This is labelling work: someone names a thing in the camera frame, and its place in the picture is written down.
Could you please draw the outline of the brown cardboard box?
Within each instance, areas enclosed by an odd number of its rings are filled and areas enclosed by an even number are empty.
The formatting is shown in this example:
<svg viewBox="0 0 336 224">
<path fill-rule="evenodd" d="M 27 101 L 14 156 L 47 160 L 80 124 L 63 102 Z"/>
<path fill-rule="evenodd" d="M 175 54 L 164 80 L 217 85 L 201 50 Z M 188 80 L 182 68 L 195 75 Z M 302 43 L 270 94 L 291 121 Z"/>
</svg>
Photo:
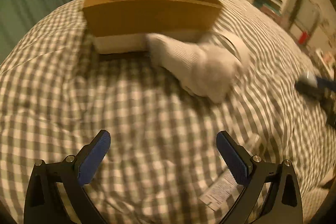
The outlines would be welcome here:
<svg viewBox="0 0 336 224">
<path fill-rule="evenodd" d="M 217 20 L 219 0 L 84 0 L 93 45 L 102 55 L 145 51 L 146 34 L 197 42 Z"/>
</svg>

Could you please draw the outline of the blue white packet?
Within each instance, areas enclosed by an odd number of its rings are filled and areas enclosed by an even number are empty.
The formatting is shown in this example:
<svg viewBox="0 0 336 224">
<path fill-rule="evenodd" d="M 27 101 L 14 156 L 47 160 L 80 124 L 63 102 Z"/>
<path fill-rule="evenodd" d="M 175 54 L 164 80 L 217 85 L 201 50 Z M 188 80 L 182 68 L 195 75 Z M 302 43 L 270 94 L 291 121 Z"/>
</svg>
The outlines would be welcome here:
<svg viewBox="0 0 336 224">
<path fill-rule="evenodd" d="M 226 169 L 219 178 L 199 197 L 211 210 L 221 209 L 233 192 L 237 192 L 239 185 L 229 169 Z"/>
</svg>

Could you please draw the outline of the light blue round case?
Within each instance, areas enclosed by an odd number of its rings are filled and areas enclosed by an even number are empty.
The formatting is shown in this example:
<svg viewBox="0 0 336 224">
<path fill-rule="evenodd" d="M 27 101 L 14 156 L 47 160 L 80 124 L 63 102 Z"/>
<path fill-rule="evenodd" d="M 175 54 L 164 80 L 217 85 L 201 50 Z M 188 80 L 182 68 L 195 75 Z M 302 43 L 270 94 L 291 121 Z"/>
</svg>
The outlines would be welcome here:
<svg viewBox="0 0 336 224">
<path fill-rule="evenodd" d="M 300 75 L 299 81 L 314 88 L 318 88 L 317 78 L 314 73 L 307 71 Z"/>
</svg>

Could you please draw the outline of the beige tape roll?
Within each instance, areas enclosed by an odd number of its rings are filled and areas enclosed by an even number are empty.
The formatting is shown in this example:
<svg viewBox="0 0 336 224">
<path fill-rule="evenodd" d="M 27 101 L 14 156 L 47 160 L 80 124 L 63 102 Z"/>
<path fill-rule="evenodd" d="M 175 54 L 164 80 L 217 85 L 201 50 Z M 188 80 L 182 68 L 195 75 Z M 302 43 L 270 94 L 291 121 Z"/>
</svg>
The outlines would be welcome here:
<svg viewBox="0 0 336 224">
<path fill-rule="evenodd" d="M 235 47 L 236 53 L 238 54 L 237 59 L 240 61 L 242 70 L 247 71 L 250 66 L 251 57 L 250 51 L 243 40 L 227 30 L 211 31 L 211 33 L 227 39 Z"/>
</svg>

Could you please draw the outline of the grey checkered bed cover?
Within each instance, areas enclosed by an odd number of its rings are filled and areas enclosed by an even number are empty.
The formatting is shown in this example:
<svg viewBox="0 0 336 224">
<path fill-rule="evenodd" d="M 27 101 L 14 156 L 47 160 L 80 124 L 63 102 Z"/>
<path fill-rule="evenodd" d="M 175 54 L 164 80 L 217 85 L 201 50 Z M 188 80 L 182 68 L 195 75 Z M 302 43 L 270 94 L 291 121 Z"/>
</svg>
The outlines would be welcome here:
<svg viewBox="0 0 336 224">
<path fill-rule="evenodd" d="M 335 165 L 335 130 L 319 104 L 294 83 L 314 71 L 310 59 L 275 22 L 245 0 L 220 0 L 214 25 L 244 40 L 251 67 L 219 105 L 190 96 L 146 55 L 98 55 L 74 0 L 50 13 L 1 65 L 1 201 L 23 222 L 36 159 L 76 154 L 101 130 L 111 147 L 86 187 L 109 223 L 217 223 L 200 195 L 222 174 L 216 135 L 226 130 L 265 161 L 289 159 L 301 194 Z"/>
</svg>

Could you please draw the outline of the white knit glove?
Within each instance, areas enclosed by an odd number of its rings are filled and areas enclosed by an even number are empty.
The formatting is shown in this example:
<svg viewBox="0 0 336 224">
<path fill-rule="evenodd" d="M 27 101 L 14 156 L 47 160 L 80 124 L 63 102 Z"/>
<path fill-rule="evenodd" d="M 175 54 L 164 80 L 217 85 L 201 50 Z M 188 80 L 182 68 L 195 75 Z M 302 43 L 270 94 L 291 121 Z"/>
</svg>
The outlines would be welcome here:
<svg viewBox="0 0 336 224">
<path fill-rule="evenodd" d="M 151 63 L 169 71 L 192 96 L 222 103 L 234 80 L 245 73 L 238 54 L 210 42 L 181 42 L 163 34 L 147 34 Z"/>
</svg>

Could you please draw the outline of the red bottle on floor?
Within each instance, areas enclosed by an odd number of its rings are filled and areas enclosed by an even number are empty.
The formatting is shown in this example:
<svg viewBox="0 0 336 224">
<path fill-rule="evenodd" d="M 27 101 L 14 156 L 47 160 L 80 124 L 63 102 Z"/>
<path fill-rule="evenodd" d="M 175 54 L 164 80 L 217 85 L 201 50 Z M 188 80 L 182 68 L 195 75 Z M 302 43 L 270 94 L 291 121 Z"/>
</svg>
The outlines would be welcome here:
<svg viewBox="0 0 336 224">
<path fill-rule="evenodd" d="M 303 31 L 298 39 L 298 44 L 304 46 L 307 44 L 308 39 L 309 39 L 309 34 L 306 31 Z"/>
</svg>

